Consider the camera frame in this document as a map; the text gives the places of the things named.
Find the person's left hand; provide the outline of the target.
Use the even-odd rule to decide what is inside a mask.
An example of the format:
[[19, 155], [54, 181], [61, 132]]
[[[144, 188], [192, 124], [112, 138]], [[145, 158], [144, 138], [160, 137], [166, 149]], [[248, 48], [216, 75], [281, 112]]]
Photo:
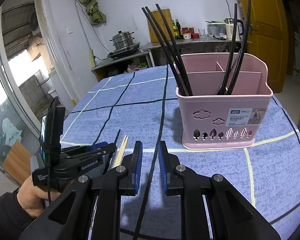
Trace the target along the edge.
[[48, 200], [47, 186], [34, 186], [32, 176], [29, 176], [17, 192], [19, 205], [32, 217], [38, 217], [44, 210], [44, 200]]

